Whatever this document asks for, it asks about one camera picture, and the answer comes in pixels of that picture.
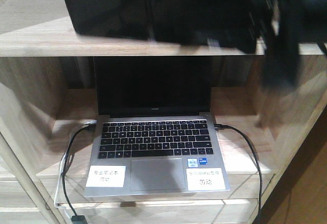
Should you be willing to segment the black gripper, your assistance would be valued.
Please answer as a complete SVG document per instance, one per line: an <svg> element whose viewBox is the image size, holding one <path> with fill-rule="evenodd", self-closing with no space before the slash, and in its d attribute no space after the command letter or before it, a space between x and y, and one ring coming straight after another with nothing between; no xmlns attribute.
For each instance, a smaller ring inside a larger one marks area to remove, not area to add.
<svg viewBox="0 0 327 224"><path fill-rule="evenodd" d="M326 54L326 0L250 0L257 34L265 44L262 87L293 90L299 45L315 43Z"/></svg>

